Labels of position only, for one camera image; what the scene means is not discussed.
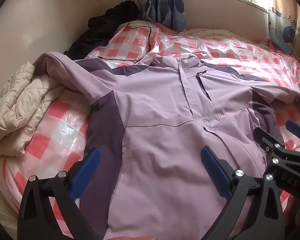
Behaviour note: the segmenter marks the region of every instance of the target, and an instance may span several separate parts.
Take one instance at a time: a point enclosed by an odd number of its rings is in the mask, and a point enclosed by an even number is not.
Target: curtain
[[[148,0],[143,14],[147,21],[159,22],[167,28],[179,32],[186,29],[183,0]]]
[[[300,26],[300,7],[296,0],[270,0],[268,17],[272,42],[285,53],[292,53],[291,44]]]

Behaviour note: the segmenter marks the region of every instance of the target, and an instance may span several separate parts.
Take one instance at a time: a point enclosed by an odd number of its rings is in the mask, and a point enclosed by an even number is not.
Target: chest pocket zipper
[[[207,72],[207,70],[202,71],[202,72],[198,72],[195,76],[196,76],[196,78],[197,78],[197,80],[198,80],[198,82],[199,82],[199,85],[201,86],[203,92],[204,92],[205,95],[207,96],[207,98],[208,98],[210,101],[212,101],[211,98],[210,98],[210,96],[209,96],[209,94],[206,92],[206,89],[204,88],[204,85],[203,85],[202,80],[201,80],[201,78],[200,78],[200,74],[204,74],[204,73],[206,73],[206,72]]]

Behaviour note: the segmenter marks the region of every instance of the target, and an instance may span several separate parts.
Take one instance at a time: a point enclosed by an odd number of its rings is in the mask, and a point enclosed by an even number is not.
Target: bed
[[[135,21],[129,27],[144,25],[145,22]],[[111,68],[116,68],[148,65],[156,54],[174,58],[194,54],[207,63],[230,65],[239,74],[252,74],[279,86],[300,90],[300,63],[294,56],[271,49],[269,41],[254,44],[226,30],[195,29],[177,33],[160,24],[150,26],[150,48],[148,27],[130,29],[124,24],[108,46],[95,48],[86,58],[101,57]],[[300,106],[283,106],[276,102],[273,107],[286,148],[300,151],[300,139],[285,129],[288,119],[300,124]],[[75,161],[83,158],[88,120],[89,104],[85,97],[65,90],[37,126],[25,148],[25,156],[0,157],[0,190],[16,212],[29,176],[53,177],[61,170],[69,170]],[[281,194],[283,209],[288,197],[286,192]],[[62,231],[70,235],[53,199],[51,204]]]

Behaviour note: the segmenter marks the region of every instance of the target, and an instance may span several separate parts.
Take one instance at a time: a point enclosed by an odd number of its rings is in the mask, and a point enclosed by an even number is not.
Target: power cord
[[[141,3],[140,3],[139,0],[138,0],[138,3],[139,3],[139,5],[140,5],[140,14],[141,14],[141,16],[143,17],[143,19],[146,21],[147,26],[138,26],[138,27],[133,27],[133,28],[131,28],[131,27],[129,27],[129,24],[130,24],[131,21],[129,21],[129,22],[128,22],[128,25],[127,25],[127,28],[128,28],[128,29],[131,29],[131,30],[137,29],[137,28],[142,28],[142,27],[149,28],[149,29],[150,29],[150,32],[149,32],[149,36],[148,36],[148,44],[149,44],[149,48],[150,48],[150,50],[151,50],[150,36],[151,36],[152,28],[149,26],[147,20],[146,20],[146,19],[144,18],[144,16],[143,16],[143,13],[142,13],[142,7],[141,7]],[[138,60],[118,59],[118,58],[104,58],[104,57],[100,57],[100,56],[98,56],[98,58],[101,58],[101,59],[107,59],[107,60],[131,61],[131,62],[135,62],[135,64],[136,64],[137,62],[139,62],[140,60],[142,60],[144,57],[142,57],[142,58],[140,58],[140,59],[138,59]]]

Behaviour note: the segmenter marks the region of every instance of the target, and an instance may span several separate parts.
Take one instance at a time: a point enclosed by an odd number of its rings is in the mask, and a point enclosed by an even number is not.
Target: beige quilted blanket
[[[0,95],[0,155],[21,156],[48,106],[64,90],[47,75],[33,76],[29,62],[5,84]]]

